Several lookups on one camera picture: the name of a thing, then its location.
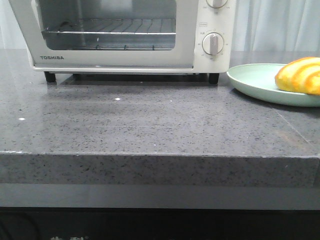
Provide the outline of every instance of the bread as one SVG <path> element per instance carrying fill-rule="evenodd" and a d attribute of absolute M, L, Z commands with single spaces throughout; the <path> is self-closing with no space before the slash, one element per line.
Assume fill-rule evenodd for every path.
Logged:
<path fill-rule="evenodd" d="M 320 57 L 304 57 L 292 61 L 275 76 L 280 90 L 320 95 Z"/>

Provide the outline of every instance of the white curtain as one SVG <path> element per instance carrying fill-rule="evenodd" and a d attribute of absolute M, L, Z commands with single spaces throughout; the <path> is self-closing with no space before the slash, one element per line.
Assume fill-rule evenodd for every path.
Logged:
<path fill-rule="evenodd" d="M 26 48 L 9 0 L 0 0 L 3 48 Z M 232 49 L 320 52 L 320 0 L 238 0 Z"/>

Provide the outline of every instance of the toaster oven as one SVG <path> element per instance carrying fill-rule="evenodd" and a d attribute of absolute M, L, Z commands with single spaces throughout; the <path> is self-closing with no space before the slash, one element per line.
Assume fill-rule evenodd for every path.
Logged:
<path fill-rule="evenodd" d="M 9 0 L 29 61 L 71 74 L 209 74 L 229 68 L 236 0 Z"/>

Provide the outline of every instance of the toshiba logo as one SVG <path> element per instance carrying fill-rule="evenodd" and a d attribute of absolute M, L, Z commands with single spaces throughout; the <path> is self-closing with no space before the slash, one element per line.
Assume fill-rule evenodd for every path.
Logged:
<path fill-rule="evenodd" d="M 40 56 L 41 59 L 44 60 L 63 60 L 63 56 Z"/>

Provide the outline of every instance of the plate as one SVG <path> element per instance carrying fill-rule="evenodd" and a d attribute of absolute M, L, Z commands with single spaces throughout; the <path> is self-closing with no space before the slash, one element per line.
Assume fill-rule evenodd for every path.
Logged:
<path fill-rule="evenodd" d="M 231 84 L 240 92 L 275 104 L 320 107 L 320 96 L 279 90 L 275 75 L 285 64 L 257 63 L 231 67 L 227 71 Z"/>

